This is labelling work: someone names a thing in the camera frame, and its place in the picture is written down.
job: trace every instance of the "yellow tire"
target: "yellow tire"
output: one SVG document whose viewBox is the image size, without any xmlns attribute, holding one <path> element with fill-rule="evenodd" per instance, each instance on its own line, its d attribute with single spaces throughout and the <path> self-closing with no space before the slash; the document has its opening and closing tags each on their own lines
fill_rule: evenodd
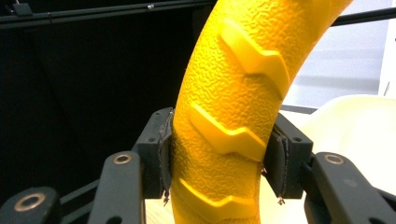
<svg viewBox="0 0 396 224">
<path fill-rule="evenodd" d="M 318 39 L 351 0 L 219 0 L 177 99 L 178 223 L 260 223 L 262 160 L 276 114 Z"/>
</svg>

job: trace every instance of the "white wall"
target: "white wall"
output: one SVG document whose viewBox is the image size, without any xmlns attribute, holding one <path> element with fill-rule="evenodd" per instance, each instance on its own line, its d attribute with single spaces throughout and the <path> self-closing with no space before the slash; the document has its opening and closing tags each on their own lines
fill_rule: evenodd
<svg viewBox="0 0 396 224">
<path fill-rule="evenodd" d="M 343 15 L 391 7 L 393 1 L 355 0 Z M 377 95 L 388 23 L 331 27 L 294 79 L 284 105 L 318 108 L 343 95 Z"/>
<path fill-rule="evenodd" d="M 378 95 L 396 98 L 396 19 L 389 21 Z"/>
</svg>

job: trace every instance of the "white surface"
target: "white surface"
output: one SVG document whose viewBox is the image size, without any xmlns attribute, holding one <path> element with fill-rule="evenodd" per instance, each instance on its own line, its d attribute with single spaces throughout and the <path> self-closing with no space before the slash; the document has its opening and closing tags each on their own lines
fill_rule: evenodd
<svg viewBox="0 0 396 224">
<path fill-rule="evenodd" d="M 396 98 L 396 19 L 389 21 L 378 95 Z"/>
<path fill-rule="evenodd" d="M 352 160 L 373 186 L 396 194 L 396 99 L 348 96 L 312 114 L 302 131 L 314 152 L 330 151 Z"/>
<path fill-rule="evenodd" d="M 392 0 L 356 0 L 344 14 L 391 4 Z M 283 104 L 319 108 L 339 96 L 377 95 L 387 30 L 388 21 L 331 27 L 305 61 Z"/>
</svg>

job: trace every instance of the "metal bolt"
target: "metal bolt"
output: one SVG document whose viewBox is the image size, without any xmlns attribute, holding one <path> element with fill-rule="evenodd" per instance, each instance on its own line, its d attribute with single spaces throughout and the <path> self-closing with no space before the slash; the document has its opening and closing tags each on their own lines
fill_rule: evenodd
<svg viewBox="0 0 396 224">
<path fill-rule="evenodd" d="M 117 165 L 128 163 L 132 159 L 132 156 L 127 154 L 121 154 L 113 159 L 113 162 Z"/>
<path fill-rule="evenodd" d="M 337 155 L 333 155 L 333 154 L 327 154 L 324 156 L 324 159 L 326 161 L 328 161 L 329 163 L 335 164 L 335 165 L 341 165 L 344 164 L 344 160 L 337 156 Z"/>
<path fill-rule="evenodd" d="M 17 212 L 25 212 L 36 208 L 46 199 L 46 195 L 43 193 L 33 193 L 24 196 L 17 203 L 15 203 L 14 209 Z"/>
</svg>

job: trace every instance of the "textured rubber surface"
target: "textured rubber surface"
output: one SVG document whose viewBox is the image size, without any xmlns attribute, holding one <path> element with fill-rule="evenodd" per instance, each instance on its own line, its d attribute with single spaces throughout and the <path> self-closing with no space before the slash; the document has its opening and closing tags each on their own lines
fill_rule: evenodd
<svg viewBox="0 0 396 224">
<path fill-rule="evenodd" d="M 291 82 L 350 0 L 219 0 L 174 118 L 176 223 L 259 223 L 266 143 Z"/>
</svg>

